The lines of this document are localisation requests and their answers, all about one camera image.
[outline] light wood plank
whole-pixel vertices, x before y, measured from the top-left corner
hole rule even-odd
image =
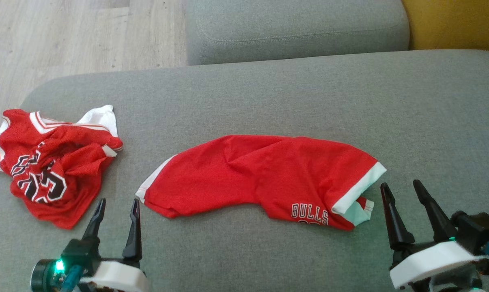
[[[185,56],[184,0],[0,1],[0,124],[50,79],[181,67]]]

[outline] red garment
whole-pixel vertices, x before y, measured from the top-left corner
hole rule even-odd
[[[107,126],[55,122],[21,109],[3,113],[0,172],[12,176],[12,194],[35,218],[70,229],[95,199],[102,172],[123,145],[111,110],[88,113],[109,116]]]
[[[347,144],[230,135],[171,157],[136,195],[168,218],[252,203],[270,218],[351,230],[370,219],[374,203],[360,194],[385,171]]]

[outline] gray sofa seat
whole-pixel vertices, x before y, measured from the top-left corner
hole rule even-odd
[[[346,142],[388,171],[365,192],[372,218],[352,232],[269,219],[242,205],[169,220],[142,206],[152,291],[392,291],[379,185],[391,186],[409,231],[432,239],[413,191],[421,179],[447,214],[489,213],[489,52],[434,50],[80,75],[35,89],[27,111],[78,120],[114,105],[125,142],[105,173],[100,253],[118,257],[129,207],[172,155],[233,133]],[[33,218],[0,174],[0,291],[28,291],[33,265],[84,231]],[[489,291],[489,277],[485,278]]]
[[[408,49],[401,0],[189,0],[189,65]]]

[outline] gray cushion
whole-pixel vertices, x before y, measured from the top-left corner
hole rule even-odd
[[[408,49],[400,0],[189,0],[190,65]]]
[[[114,105],[125,142],[105,174],[100,253],[118,257],[137,187],[168,157],[228,135],[305,135],[352,144],[388,169],[365,192],[372,219],[352,232],[269,219],[242,205],[166,219],[142,207],[142,268],[153,291],[392,291],[379,185],[407,227],[432,239],[413,191],[447,214],[489,213],[489,52],[435,50],[81,75],[51,81],[22,107],[77,120]],[[31,268],[84,231],[33,218],[0,175],[0,291],[27,291]],[[486,277],[489,291],[489,277]]]

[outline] green led light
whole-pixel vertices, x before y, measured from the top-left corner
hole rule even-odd
[[[58,260],[55,263],[55,270],[57,272],[64,272],[64,262],[62,262],[62,260]]]

